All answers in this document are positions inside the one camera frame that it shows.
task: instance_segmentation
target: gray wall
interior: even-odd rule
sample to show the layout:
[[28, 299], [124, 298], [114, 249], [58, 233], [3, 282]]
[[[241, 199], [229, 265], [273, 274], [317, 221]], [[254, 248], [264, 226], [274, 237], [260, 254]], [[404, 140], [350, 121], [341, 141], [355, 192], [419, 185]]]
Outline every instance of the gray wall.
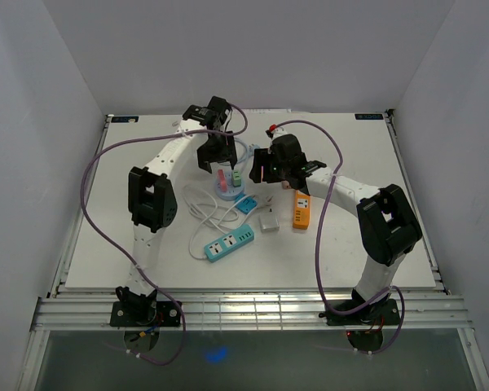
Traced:
[[397, 110], [440, 271], [465, 295], [489, 371], [489, 0], [458, 0]]
[[41, 0], [0, 0], [0, 390], [13, 389], [103, 116]]
[[382, 111], [453, 0], [44, 0], [104, 113]]

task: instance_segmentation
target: blue block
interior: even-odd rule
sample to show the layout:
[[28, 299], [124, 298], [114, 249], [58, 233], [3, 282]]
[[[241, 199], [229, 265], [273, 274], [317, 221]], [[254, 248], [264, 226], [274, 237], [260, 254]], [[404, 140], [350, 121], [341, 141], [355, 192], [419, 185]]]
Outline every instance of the blue block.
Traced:
[[[246, 194], [243, 194], [243, 193], [239, 194], [236, 197], [236, 202], [239, 201], [243, 197], [246, 197]], [[254, 200], [252, 197], [249, 197], [246, 200], [244, 200], [243, 202], [240, 202], [239, 204], [237, 204], [236, 208], [239, 209], [244, 214], [248, 214], [256, 206], [258, 206], [258, 202], [256, 200]]]
[[255, 235], [252, 228], [248, 224], [243, 224], [212, 243], [208, 243], [205, 246], [205, 254], [209, 261], [216, 262], [218, 259], [251, 242], [254, 238]]

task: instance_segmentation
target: white power adapter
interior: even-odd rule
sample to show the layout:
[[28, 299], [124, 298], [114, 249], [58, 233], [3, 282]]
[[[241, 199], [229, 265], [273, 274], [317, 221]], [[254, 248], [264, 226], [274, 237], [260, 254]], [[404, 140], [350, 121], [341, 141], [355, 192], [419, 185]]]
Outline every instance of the white power adapter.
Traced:
[[279, 220], [271, 208], [259, 214], [259, 225], [263, 234], [279, 230]]

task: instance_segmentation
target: red object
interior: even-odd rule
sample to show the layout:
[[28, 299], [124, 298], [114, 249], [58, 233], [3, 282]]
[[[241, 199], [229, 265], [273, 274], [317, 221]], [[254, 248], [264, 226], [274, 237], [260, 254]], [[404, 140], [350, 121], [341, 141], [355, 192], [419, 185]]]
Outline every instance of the red object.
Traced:
[[221, 185], [221, 190], [223, 192], [228, 191], [227, 179], [225, 178], [225, 173], [222, 171], [222, 169], [218, 170], [218, 176], [219, 176], [219, 185]]

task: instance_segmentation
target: black label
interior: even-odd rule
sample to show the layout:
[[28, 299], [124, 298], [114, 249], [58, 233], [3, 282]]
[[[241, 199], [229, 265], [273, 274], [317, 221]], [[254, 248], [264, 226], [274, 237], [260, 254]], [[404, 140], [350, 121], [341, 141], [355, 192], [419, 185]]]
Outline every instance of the black label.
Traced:
[[382, 114], [355, 114], [356, 120], [383, 120]]
[[111, 122], [113, 124], [126, 124], [128, 122], [138, 122], [139, 117], [138, 116], [114, 116], [111, 119]]

